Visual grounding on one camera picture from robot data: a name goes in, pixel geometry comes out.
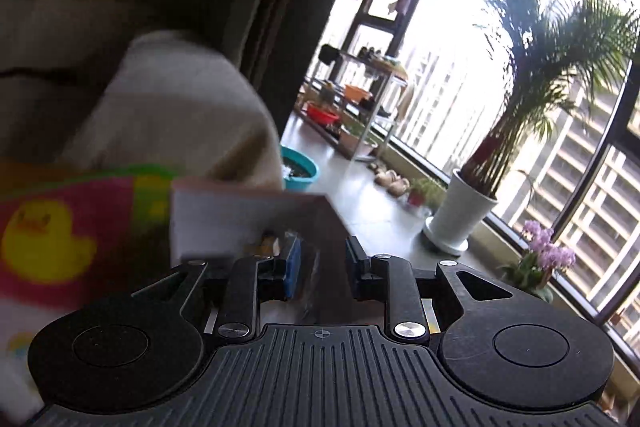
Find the pink cardboard storage box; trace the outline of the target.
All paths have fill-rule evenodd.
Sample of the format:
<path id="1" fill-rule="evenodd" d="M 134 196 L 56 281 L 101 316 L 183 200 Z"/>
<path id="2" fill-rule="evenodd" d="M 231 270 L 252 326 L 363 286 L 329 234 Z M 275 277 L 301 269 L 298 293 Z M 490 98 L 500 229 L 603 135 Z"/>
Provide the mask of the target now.
<path id="1" fill-rule="evenodd" d="M 350 231 L 326 196 L 200 178 L 171 184 L 171 263 L 254 253 L 262 234 L 294 232 L 303 259 L 295 297 L 260 306 L 262 323 L 349 324 L 358 321 L 346 272 Z"/>

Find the small potted green plant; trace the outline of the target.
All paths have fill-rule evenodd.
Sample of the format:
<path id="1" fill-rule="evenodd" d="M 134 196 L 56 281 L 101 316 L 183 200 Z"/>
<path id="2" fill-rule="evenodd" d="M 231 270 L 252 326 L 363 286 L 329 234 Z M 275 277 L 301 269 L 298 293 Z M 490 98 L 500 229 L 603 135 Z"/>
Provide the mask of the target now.
<path id="1" fill-rule="evenodd" d="M 416 178 L 410 182 L 407 202 L 416 209 L 434 213 L 444 199 L 446 188 L 432 178 Z"/>

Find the white ribbed plant pot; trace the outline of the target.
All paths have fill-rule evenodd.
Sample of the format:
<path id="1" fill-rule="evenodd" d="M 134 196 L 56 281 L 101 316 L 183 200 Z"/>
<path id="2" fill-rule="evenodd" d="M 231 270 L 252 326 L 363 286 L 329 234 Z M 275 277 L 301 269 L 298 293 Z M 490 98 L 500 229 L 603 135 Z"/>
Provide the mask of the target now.
<path id="1" fill-rule="evenodd" d="M 460 170 L 452 172 L 444 200 L 424 221 L 422 233 L 439 251 L 460 257 L 469 249 L 469 237 L 498 202 L 464 182 Z"/>

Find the teal plastic basin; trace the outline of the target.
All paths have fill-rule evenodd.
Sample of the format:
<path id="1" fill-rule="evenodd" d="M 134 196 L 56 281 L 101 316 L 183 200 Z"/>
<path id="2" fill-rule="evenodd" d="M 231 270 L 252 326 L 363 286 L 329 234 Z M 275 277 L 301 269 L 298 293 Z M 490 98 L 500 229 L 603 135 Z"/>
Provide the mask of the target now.
<path id="1" fill-rule="evenodd" d="M 306 192 L 319 178 L 319 167 L 298 150 L 281 146 L 282 176 L 285 188 L 291 192 Z"/>

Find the pink orchid plant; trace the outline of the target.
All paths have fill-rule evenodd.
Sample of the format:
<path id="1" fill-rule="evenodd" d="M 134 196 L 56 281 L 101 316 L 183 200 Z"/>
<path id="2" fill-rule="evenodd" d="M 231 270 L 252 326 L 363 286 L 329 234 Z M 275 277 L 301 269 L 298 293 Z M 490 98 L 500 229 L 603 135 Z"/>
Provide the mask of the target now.
<path id="1" fill-rule="evenodd" d="M 553 233 L 552 228 L 545 228 L 537 220 L 526 220 L 521 231 L 526 249 L 518 262 L 501 267 L 503 280 L 527 293 L 528 288 L 548 285 L 555 272 L 570 269 L 576 255 L 566 246 L 555 245 Z"/>

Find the white orchid pot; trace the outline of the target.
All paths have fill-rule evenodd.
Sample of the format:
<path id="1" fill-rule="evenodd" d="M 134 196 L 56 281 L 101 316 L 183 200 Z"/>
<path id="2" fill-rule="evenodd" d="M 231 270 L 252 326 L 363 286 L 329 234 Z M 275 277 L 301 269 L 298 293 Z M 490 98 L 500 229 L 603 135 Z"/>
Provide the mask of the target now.
<path id="1" fill-rule="evenodd" d="M 527 289 L 530 295 L 533 295 L 545 303 L 553 303 L 553 293 L 548 285 L 537 285 Z"/>

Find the colourful cartoon play mat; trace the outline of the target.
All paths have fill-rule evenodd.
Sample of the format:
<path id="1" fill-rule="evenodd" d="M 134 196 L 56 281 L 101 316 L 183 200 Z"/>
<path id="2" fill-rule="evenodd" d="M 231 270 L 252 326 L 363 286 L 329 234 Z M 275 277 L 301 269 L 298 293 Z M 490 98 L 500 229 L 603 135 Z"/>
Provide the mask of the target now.
<path id="1" fill-rule="evenodd" d="M 26 358 L 43 326 L 168 270 L 175 176 L 152 165 L 2 174 L 2 425 L 21 425 L 42 406 Z"/>

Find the metal shelf rack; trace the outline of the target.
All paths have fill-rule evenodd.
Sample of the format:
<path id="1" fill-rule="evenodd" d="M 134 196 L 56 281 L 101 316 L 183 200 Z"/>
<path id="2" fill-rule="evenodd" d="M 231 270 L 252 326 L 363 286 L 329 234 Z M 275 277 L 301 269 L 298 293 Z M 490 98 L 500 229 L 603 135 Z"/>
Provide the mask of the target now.
<path id="1" fill-rule="evenodd" d="M 398 52 L 420 0 L 404 14 L 382 13 L 385 0 L 335 0 L 295 114 L 337 153 L 371 164 L 400 124 L 396 98 L 411 91 Z"/>

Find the beige covered sofa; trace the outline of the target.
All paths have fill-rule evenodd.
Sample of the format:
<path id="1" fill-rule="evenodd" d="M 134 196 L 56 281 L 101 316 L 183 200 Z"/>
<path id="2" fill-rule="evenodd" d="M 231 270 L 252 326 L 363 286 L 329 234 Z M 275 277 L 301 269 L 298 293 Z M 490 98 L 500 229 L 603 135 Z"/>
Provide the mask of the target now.
<path id="1" fill-rule="evenodd" d="M 227 57 L 134 0 L 1 0 L 1 158 L 155 165 L 281 188 L 276 127 Z"/>

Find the tall palm plant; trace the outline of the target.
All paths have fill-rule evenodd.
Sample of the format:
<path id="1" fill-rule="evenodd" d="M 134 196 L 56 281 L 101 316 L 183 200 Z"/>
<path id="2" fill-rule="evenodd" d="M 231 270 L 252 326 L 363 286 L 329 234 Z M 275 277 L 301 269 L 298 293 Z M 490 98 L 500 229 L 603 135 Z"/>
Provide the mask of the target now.
<path id="1" fill-rule="evenodd" d="M 486 0 L 491 56 L 503 60 L 506 91 L 495 124 L 460 169 L 461 179 L 497 195 L 513 159 L 531 135 L 546 141 L 556 110 L 580 113 L 572 92 L 588 102 L 622 85 L 639 57 L 639 13 L 624 0 Z"/>

